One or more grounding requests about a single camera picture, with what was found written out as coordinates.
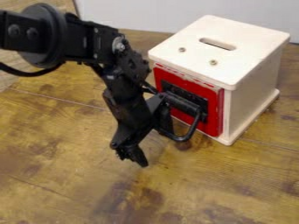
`white box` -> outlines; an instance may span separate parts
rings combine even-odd
[[[179,76],[223,89],[222,132],[214,138],[226,145],[279,95],[276,77],[288,40],[288,33],[206,16],[148,52],[170,81]]]

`table surface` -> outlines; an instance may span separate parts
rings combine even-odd
[[[123,32],[144,56],[171,36]],[[152,131],[142,169],[108,148],[116,121],[90,68],[20,79],[0,94],[0,223],[299,223],[298,84],[288,45],[280,97],[236,143],[202,133],[175,143]]]

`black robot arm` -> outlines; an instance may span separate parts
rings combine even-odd
[[[0,11],[0,48],[20,53],[42,71],[27,73],[0,63],[0,69],[19,76],[39,76],[54,71],[66,61],[90,66],[106,82],[104,100],[118,121],[111,148],[120,159],[148,165],[139,143],[152,129],[175,141],[187,141],[199,122],[206,122],[207,109],[172,91],[158,93],[146,82],[151,73],[148,61],[135,52],[118,29],[82,21],[38,3],[22,13]],[[154,94],[146,100],[144,92]],[[171,107],[194,116],[186,136],[174,134]]]

